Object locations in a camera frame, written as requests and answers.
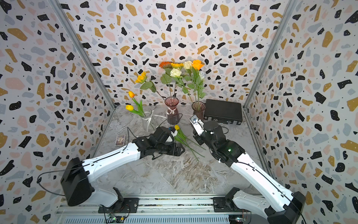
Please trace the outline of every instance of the white ribbon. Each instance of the white ribbon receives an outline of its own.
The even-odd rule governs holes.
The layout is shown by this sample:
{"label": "white ribbon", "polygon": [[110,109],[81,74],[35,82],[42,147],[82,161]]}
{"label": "white ribbon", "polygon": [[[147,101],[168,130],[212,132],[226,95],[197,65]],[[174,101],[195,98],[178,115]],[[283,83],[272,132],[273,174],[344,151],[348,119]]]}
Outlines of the white ribbon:
{"label": "white ribbon", "polygon": [[174,111],[176,110],[176,108],[175,108],[174,110],[172,110],[172,109],[170,109],[170,108],[168,107],[168,110],[166,111],[166,114],[167,114],[167,115],[169,115],[169,114],[174,114]]}
{"label": "white ribbon", "polygon": [[147,130],[146,130],[146,131],[148,131],[150,122],[152,121],[152,116],[157,116],[157,117],[161,117],[161,118],[166,118],[166,117],[161,116],[161,115],[155,115],[155,114],[153,114],[153,113],[154,113],[154,110],[152,110],[152,115],[151,115],[149,118],[142,118],[143,120],[146,120],[146,121],[147,121]]}

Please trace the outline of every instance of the clear glass vase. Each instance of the clear glass vase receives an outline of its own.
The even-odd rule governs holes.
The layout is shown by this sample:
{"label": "clear glass vase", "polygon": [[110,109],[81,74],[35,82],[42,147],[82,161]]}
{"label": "clear glass vase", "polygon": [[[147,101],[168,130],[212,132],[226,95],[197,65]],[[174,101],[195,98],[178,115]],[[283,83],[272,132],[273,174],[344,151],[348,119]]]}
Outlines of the clear glass vase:
{"label": "clear glass vase", "polygon": [[150,108],[143,108],[143,111],[145,116],[140,116],[143,130],[154,133],[158,127],[158,123],[154,119],[153,110]]}
{"label": "clear glass vase", "polygon": [[193,115],[196,115],[200,120],[204,120],[204,110],[205,103],[201,101],[196,101],[192,104],[192,109],[194,110]]}
{"label": "clear glass vase", "polygon": [[170,125],[176,125],[179,122],[179,115],[177,105],[179,103],[178,98],[171,96],[165,99],[165,105],[167,106],[166,117]]}

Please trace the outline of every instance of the terrazzo wallpaper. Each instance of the terrazzo wallpaper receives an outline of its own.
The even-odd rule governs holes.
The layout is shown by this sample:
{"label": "terrazzo wallpaper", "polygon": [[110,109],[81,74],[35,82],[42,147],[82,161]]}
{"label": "terrazzo wallpaper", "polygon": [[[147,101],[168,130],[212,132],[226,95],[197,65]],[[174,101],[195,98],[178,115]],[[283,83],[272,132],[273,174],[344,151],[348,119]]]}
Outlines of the terrazzo wallpaper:
{"label": "terrazzo wallpaper", "polygon": [[358,223],[357,3],[298,1],[248,108],[307,223]]}
{"label": "terrazzo wallpaper", "polygon": [[0,6],[0,223],[54,223],[62,197],[37,177],[93,154],[111,108],[47,1]]}
{"label": "terrazzo wallpaper", "polygon": [[[164,104],[140,90],[149,71],[162,96],[174,87],[160,82],[162,61],[205,62],[206,98],[245,102],[285,11],[287,0],[59,0],[116,105]],[[190,102],[177,88],[182,104]]]}

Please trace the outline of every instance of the gray marble surface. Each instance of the gray marble surface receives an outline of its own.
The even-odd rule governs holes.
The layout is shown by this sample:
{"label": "gray marble surface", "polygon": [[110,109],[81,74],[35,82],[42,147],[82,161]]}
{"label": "gray marble surface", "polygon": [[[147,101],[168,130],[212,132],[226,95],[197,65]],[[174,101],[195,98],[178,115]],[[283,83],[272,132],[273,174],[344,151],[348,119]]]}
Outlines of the gray marble surface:
{"label": "gray marble surface", "polygon": [[[150,108],[154,109],[153,114],[166,116],[166,107],[151,106]],[[180,128],[186,136],[195,141],[189,121],[193,112],[191,107],[180,105],[178,111],[183,113],[179,122]],[[158,124],[165,120],[160,117],[154,117],[154,119]],[[169,127],[169,124],[165,121],[162,126]],[[150,134],[143,130],[141,118],[138,115],[127,111],[125,106],[118,106],[95,156],[117,149],[118,147],[115,146],[117,135],[125,134],[127,142],[127,127],[136,136]],[[241,125],[229,124],[226,127],[229,129],[226,138],[237,142],[262,167],[246,121],[244,120]],[[130,141],[134,139],[131,134],[129,137]],[[244,177],[225,164],[218,163],[205,144],[203,147],[206,150],[193,143],[189,145],[205,158],[198,156],[199,161],[197,161],[189,149],[186,149],[180,157],[163,155],[152,160],[151,156],[147,156],[102,175],[97,179],[97,183],[106,187],[116,187],[122,195],[226,194],[232,187],[238,187],[250,194],[259,194]]]}

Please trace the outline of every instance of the ribbon bow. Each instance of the ribbon bow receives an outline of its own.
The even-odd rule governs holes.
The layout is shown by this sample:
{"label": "ribbon bow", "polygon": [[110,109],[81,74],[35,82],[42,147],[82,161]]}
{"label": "ribbon bow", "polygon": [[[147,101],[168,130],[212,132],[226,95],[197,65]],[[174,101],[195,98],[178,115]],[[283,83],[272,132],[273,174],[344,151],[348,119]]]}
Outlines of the ribbon bow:
{"label": "ribbon bow", "polygon": [[169,114],[174,114],[174,111],[176,110],[176,108],[175,108],[174,110],[172,110],[172,109],[170,109],[170,108],[168,107],[168,110],[166,111],[166,114],[167,114],[167,115],[169,115]]}

